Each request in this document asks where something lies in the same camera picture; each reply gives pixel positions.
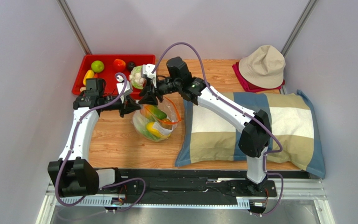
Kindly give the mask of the green orange mango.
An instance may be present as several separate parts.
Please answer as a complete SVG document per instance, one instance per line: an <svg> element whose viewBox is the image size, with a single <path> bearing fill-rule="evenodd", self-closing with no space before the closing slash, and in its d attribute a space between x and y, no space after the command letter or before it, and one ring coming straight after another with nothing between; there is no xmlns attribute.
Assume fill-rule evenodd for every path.
<svg viewBox="0 0 358 224"><path fill-rule="evenodd" d="M167 114L155 105L144 105L140 113L149 120L163 120L167 118Z"/></svg>

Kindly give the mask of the green lettuce cabbage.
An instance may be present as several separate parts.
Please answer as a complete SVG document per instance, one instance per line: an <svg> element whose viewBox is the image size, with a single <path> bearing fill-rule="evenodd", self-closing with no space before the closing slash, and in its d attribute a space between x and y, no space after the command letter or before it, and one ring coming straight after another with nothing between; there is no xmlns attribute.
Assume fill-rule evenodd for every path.
<svg viewBox="0 0 358 224"><path fill-rule="evenodd" d="M136 129L136 131L142 135L143 137L145 137L148 140L154 141L154 142L158 142L160 141L159 137L156 137L155 135L153 135L151 132L149 132L146 129L146 125L150 122L149 119L147 119L146 117L140 115L140 114L135 114L132 117L132 123Z"/></svg>

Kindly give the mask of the clear zip top bag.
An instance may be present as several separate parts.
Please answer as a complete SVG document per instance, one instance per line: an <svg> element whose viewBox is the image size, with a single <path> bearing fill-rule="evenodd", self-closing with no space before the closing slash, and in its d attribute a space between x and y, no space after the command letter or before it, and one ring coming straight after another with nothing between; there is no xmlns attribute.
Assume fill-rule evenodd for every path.
<svg viewBox="0 0 358 224"><path fill-rule="evenodd" d="M167 118L169 120L172 121L172 128L170 130L172 130L172 132L174 131L174 129L177 127L178 123L181 122L181 116L179 114L179 111L176 107L176 105L174 104L173 101L171 101L169 98L164 97L163 98L163 102L159 103L158 105L156 105L160 110L164 111L167 114ZM135 114L140 114L140 110L136 111L134 113ZM161 125L161 120L155 119L155 120L150 120L150 122L158 122ZM168 138L160 138L160 141L166 140Z"/></svg>

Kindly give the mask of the olive green fruit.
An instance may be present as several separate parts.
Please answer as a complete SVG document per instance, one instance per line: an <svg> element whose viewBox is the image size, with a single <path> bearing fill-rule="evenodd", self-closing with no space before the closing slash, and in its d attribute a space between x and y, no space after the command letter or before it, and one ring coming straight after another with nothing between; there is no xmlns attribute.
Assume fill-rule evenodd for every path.
<svg viewBox="0 0 358 224"><path fill-rule="evenodd" d="M172 121L168 118L165 118L161 120L161 126L165 129L171 129L172 128Z"/></svg>

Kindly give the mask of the yellow bell pepper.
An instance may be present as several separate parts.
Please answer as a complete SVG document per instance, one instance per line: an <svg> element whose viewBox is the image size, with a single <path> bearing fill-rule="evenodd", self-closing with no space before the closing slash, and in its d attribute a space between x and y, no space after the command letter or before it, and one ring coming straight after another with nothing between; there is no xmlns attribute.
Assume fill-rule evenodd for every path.
<svg viewBox="0 0 358 224"><path fill-rule="evenodd" d="M170 129L163 128L158 122L149 122L146 130L158 138L168 138L172 132Z"/></svg>

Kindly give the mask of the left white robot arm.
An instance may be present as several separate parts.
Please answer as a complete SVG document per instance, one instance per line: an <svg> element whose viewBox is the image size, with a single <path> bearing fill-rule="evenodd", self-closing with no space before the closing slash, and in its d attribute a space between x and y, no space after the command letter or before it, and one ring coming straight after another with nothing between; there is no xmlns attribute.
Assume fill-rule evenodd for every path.
<svg viewBox="0 0 358 224"><path fill-rule="evenodd" d="M119 111L124 116L140 106L130 97L133 89L123 73L116 75L117 95L106 95L102 78L86 80L85 89L73 102L73 124L63 152L48 164L48 174L57 198L95 195L119 179L117 168L93 168L89 160L92 133L103 111Z"/></svg>

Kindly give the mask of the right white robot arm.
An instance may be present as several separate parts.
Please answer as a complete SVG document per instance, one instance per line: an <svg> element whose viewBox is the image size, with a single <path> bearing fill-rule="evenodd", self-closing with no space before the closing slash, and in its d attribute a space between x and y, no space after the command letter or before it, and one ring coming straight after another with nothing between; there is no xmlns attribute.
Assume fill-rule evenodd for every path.
<svg viewBox="0 0 358 224"><path fill-rule="evenodd" d="M234 126L240 133L239 149L246 155L248 163L248 189L263 191L268 180L265 153L272 138L268 114L241 107L213 88L206 79L192 76L187 64L181 57L175 57L166 63L169 77L159 80L157 66L144 64L140 74L145 84L140 92L142 105L158 105L163 96L179 93L180 96L197 106L206 108Z"/></svg>

